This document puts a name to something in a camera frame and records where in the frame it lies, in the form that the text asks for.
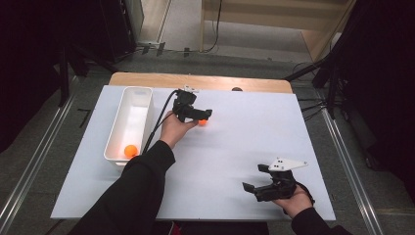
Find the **white table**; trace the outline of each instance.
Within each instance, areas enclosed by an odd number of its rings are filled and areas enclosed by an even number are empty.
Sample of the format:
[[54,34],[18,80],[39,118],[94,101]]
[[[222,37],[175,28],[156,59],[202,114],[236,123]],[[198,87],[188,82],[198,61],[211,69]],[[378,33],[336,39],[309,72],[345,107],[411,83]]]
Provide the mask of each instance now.
[[[52,218],[82,217],[119,177],[104,159],[104,150],[123,88],[104,87]],[[155,88],[154,122],[171,91]],[[296,95],[202,90],[197,96],[195,108],[213,109],[213,114],[206,126],[192,129],[174,148],[176,164],[166,175],[158,219],[288,218],[272,203],[258,203],[242,186],[270,184],[270,175],[259,172],[257,165],[271,164],[277,157],[308,162],[293,170],[294,177],[307,185],[320,215],[336,219]]]

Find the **human hand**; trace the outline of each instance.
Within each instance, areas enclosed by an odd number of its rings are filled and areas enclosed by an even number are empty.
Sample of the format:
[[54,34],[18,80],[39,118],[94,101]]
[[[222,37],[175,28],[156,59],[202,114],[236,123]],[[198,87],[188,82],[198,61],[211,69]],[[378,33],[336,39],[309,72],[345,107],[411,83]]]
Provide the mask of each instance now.
[[197,120],[181,122],[173,111],[167,112],[164,118],[165,120],[161,126],[160,140],[170,146],[171,149],[183,138],[188,130],[198,124]]
[[272,202],[283,208],[290,218],[294,218],[299,212],[305,209],[312,208],[312,203],[307,193],[298,185],[290,199],[278,199]]

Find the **black tripod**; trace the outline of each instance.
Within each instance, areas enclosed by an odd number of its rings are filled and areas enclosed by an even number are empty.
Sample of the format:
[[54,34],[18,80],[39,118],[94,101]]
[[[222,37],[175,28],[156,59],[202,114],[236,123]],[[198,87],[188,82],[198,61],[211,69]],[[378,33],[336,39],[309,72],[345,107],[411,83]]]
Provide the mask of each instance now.
[[340,78],[339,57],[345,49],[347,41],[352,36],[356,25],[364,16],[366,10],[370,8],[370,5],[371,1],[369,1],[369,3],[366,3],[365,1],[356,1],[354,8],[351,11],[350,17],[346,23],[344,32],[330,53],[320,61],[283,78],[291,82],[309,72],[320,69],[317,72],[317,75],[315,75],[313,78],[312,84],[314,88],[322,88],[326,82],[330,80],[329,94],[326,103],[327,111],[329,112],[332,119],[335,118],[333,110],[335,106],[337,86]]
[[118,71],[117,68],[111,66],[105,60],[95,55],[93,52],[74,44],[64,43],[61,47],[60,54],[60,81],[61,81],[61,101],[59,106],[61,107],[69,96],[69,71],[68,63],[70,63],[73,71],[76,75],[86,76],[89,68],[86,66],[83,58],[88,58],[94,61],[99,66],[105,68],[111,73]]

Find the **ping pong ball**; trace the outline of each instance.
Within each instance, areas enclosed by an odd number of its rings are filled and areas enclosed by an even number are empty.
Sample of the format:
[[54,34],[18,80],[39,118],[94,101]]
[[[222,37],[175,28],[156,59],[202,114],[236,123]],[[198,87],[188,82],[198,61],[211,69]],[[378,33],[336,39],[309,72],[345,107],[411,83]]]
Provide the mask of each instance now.
[[208,121],[206,119],[201,119],[201,120],[199,120],[199,125],[206,125],[207,122]]
[[137,147],[135,147],[135,145],[128,145],[124,149],[124,154],[129,159],[132,159],[134,156],[137,156],[137,154],[138,154]]

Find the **wooden table edge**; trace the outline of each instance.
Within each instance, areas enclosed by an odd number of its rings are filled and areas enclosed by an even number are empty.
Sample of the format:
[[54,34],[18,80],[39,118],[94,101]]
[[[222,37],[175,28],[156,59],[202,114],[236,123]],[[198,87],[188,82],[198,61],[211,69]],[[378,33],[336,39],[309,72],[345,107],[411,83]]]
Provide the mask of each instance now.
[[293,94],[291,84],[286,80],[213,75],[116,72],[112,75],[109,85],[160,88],[183,88],[184,85],[189,85],[206,90],[232,90],[239,87],[243,91]]

